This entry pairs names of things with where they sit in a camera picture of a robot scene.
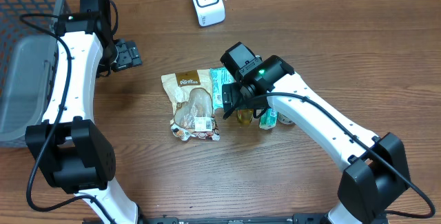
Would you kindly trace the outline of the yellow liquid bottle silver cap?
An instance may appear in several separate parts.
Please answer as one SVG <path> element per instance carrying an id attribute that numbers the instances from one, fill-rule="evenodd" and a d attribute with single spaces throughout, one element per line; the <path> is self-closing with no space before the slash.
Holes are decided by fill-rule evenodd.
<path id="1" fill-rule="evenodd" d="M 238 110 L 236 112 L 238 122 L 241 125 L 249 125 L 254 118 L 253 113 L 254 111 L 251 109 Z"/>

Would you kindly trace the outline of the teal white tissue packet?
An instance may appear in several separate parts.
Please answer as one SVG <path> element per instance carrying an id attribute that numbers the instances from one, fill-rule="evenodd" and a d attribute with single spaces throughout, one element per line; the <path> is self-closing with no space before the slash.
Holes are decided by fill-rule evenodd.
<path id="1" fill-rule="evenodd" d="M 278 112 L 269 108 L 259 119 L 259 128 L 270 130 L 276 126 L 278 120 Z"/>

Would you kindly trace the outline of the green lid white jar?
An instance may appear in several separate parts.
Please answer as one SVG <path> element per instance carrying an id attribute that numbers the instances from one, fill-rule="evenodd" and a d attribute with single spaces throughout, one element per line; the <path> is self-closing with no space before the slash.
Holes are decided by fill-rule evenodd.
<path id="1" fill-rule="evenodd" d="M 292 125 L 294 122 L 285 115 L 278 113 L 278 121 L 285 125 Z"/>

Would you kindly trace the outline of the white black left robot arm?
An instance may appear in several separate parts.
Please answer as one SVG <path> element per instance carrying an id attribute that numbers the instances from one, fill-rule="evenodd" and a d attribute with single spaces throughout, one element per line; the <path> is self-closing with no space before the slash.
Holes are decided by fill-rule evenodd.
<path id="1" fill-rule="evenodd" d="M 58 59 L 42 122 L 28 126 L 25 143 L 51 187 L 85 201 L 100 223 L 143 223 L 141 208 L 116 179 L 111 143 L 94 123 L 95 82 L 142 64 L 133 41 L 115 39 L 118 12 L 112 0 L 80 0 L 80 10 L 55 17 L 50 36 Z"/>

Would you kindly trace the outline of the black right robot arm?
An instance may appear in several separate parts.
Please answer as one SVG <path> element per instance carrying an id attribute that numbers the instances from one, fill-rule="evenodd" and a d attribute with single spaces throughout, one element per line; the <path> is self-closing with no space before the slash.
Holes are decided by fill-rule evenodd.
<path id="1" fill-rule="evenodd" d="M 319 144 L 341 171 L 339 202 L 321 223 L 385 220 L 386 209 L 407 190 L 410 178 L 404 144 L 396 135 L 379 137 L 348 119 L 276 55 L 262 60 L 238 42 L 220 59 L 235 80 L 223 86 L 226 115 L 273 109 Z"/>

